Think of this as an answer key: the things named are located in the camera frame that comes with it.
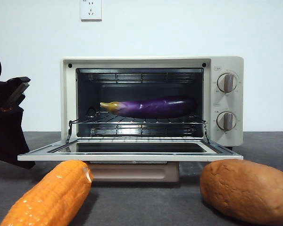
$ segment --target corn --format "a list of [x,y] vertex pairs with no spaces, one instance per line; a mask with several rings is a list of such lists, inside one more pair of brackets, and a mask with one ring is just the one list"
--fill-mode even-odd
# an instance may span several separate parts
[[92,178],[82,161],[60,163],[11,207],[0,226],[67,226],[87,197]]

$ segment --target purple eggplant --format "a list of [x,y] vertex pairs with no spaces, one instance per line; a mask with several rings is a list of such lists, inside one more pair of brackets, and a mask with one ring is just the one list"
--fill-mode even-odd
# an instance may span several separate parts
[[190,97],[162,97],[142,101],[100,103],[110,113],[139,119],[178,118],[191,114],[196,109],[196,101]]

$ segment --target table surface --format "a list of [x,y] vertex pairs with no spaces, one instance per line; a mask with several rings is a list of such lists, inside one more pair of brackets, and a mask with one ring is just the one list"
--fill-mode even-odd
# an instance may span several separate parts
[[[32,150],[60,140],[60,133],[26,132],[25,138]],[[243,145],[234,151],[283,171],[283,132],[245,132]],[[40,161],[27,170],[0,161],[0,222],[14,202],[57,164]],[[93,182],[70,226],[250,226],[203,203],[199,179],[204,164],[181,163],[176,184]]]

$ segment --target power outlet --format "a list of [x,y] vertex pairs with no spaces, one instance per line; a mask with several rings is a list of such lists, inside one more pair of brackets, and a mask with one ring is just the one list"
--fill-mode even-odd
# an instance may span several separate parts
[[102,0],[80,0],[81,20],[102,20]]

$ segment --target bread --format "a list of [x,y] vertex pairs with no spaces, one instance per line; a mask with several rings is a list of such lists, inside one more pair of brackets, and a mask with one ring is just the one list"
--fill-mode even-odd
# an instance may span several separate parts
[[220,160],[200,177],[205,202],[225,215],[262,225],[283,224],[283,172],[246,160]]

